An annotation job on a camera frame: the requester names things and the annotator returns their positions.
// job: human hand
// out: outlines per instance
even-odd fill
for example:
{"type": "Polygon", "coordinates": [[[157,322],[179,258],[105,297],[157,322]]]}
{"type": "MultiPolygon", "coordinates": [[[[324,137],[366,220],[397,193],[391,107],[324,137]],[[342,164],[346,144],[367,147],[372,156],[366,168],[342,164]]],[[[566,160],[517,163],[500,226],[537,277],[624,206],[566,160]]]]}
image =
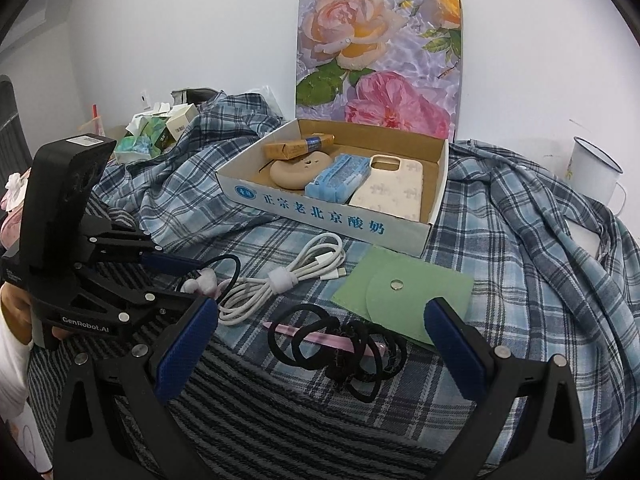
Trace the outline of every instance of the human hand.
{"type": "MultiPolygon", "coordinates": [[[[31,295],[11,283],[5,283],[0,288],[0,303],[9,330],[22,344],[28,344],[31,341],[31,295]]],[[[57,326],[51,329],[51,333],[60,340],[71,334],[57,326]]]]}

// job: blue plaid cloth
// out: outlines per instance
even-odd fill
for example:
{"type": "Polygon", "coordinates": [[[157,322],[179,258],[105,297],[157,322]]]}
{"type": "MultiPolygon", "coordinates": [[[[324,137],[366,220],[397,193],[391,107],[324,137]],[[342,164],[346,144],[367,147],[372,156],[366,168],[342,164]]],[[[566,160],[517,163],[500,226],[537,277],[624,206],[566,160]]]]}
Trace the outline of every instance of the blue plaid cloth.
{"type": "MultiPolygon", "coordinates": [[[[108,166],[95,191],[133,215],[166,251],[203,260],[233,253],[243,276],[263,277],[290,263],[320,231],[232,202],[214,170],[279,126],[280,118],[257,94],[220,94],[200,111],[171,152],[108,166]]],[[[369,246],[346,238],[345,248],[350,272],[369,246]]],[[[474,277],[466,322],[491,345],[540,361],[566,355],[584,418],[590,476],[610,460],[638,417],[639,256],[609,209],[537,164],[473,140],[452,145],[442,210],[422,259],[474,277]],[[600,235],[598,259],[572,241],[564,218],[600,235]]],[[[223,262],[216,272],[229,276],[232,265],[223,262]]],[[[362,404],[335,391],[321,371],[288,367],[269,352],[261,323],[292,304],[315,303],[348,317],[330,301],[342,282],[303,282],[248,322],[219,327],[214,337],[320,405],[444,452],[474,406],[462,399],[437,355],[410,344],[402,372],[383,383],[375,402],[362,404]]],[[[499,462],[522,407],[514,404],[490,463],[499,462]]]]}

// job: wall outlet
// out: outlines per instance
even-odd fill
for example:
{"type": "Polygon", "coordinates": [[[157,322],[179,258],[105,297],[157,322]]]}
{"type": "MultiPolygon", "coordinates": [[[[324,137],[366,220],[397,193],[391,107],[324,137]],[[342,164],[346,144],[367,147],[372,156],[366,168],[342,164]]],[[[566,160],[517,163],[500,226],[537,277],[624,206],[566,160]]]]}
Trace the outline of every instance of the wall outlet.
{"type": "Polygon", "coordinates": [[[145,112],[147,110],[151,110],[151,108],[153,107],[151,101],[149,100],[149,92],[147,92],[146,90],[140,91],[140,102],[142,102],[142,109],[145,112]]]}

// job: white label sticker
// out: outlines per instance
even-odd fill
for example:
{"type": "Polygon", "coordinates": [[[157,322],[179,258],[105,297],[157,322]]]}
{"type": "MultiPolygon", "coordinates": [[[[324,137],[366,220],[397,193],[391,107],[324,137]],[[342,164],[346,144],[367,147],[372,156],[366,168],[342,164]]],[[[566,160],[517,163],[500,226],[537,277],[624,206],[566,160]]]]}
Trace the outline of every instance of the white label sticker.
{"type": "Polygon", "coordinates": [[[102,141],[100,139],[94,139],[93,137],[83,135],[82,137],[67,139],[66,142],[73,142],[75,144],[80,144],[81,146],[93,146],[94,144],[100,144],[102,141]]]}

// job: floral board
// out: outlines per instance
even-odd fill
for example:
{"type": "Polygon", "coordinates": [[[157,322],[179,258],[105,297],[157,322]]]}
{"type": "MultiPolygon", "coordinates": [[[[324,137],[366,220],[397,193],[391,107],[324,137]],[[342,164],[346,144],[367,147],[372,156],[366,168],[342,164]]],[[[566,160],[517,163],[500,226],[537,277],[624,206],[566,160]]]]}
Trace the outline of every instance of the floral board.
{"type": "Polygon", "coordinates": [[[296,116],[453,140],[460,0],[300,0],[296,116]]]}

